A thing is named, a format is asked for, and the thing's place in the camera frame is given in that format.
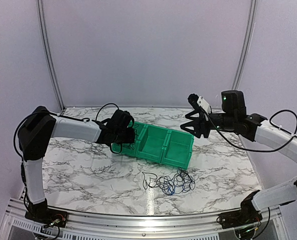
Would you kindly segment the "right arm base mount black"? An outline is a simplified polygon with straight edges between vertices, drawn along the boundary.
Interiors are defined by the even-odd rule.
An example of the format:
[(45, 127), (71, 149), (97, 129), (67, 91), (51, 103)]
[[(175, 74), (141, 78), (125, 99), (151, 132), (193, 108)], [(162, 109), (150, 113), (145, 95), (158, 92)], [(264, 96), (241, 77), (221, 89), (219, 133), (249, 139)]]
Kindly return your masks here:
[(222, 229), (229, 229), (259, 223), (262, 219), (259, 211), (239, 209), (220, 213), (216, 222), (221, 225)]

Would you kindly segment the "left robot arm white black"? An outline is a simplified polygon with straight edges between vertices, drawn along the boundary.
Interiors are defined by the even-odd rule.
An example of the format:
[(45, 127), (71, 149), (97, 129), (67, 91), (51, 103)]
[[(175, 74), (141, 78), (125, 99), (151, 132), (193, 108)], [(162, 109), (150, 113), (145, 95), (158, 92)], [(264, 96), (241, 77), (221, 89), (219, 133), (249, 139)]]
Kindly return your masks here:
[(68, 138), (106, 145), (132, 144), (135, 141), (134, 118), (117, 109), (110, 118), (97, 119), (56, 114), (38, 106), (15, 130), (13, 146), (21, 158), (22, 180), (26, 187), (27, 211), (42, 223), (52, 218), (43, 188), (42, 165), (50, 139)]

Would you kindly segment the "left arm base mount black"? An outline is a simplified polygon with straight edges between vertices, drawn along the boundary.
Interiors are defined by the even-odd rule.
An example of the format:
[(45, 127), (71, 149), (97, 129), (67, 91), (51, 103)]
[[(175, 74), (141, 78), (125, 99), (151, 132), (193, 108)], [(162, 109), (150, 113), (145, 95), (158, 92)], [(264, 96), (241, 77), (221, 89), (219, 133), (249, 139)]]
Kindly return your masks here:
[(59, 222), (55, 223), (55, 225), (60, 228), (64, 228), (67, 224), (68, 212), (56, 209), (48, 209), (40, 216), (34, 216), (33, 214), (27, 211), (24, 217), (28, 220), (44, 224), (47, 227), (50, 227), (51, 223), (55, 222), (56, 220), (59, 220)]

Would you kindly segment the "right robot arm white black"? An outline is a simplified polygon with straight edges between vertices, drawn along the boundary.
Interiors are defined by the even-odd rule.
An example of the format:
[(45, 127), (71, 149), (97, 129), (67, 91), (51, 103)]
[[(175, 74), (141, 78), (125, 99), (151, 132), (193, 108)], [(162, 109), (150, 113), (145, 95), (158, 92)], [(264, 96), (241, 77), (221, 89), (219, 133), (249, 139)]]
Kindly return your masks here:
[[(247, 114), (242, 91), (221, 92), (222, 113), (213, 113), (211, 105), (195, 93), (190, 94), (187, 100), (193, 111), (185, 115), (189, 121), (180, 126), (182, 130), (197, 138), (208, 138), (212, 130), (220, 135), (224, 132), (234, 133), (268, 147), (266, 153), (279, 152), (297, 164), (297, 130), (289, 132), (260, 114)], [(256, 211), (295, 201), (297, 176), (274, 187), (251, 193), (241, 202), (236, 220), (247, 224), (255, 217)]]

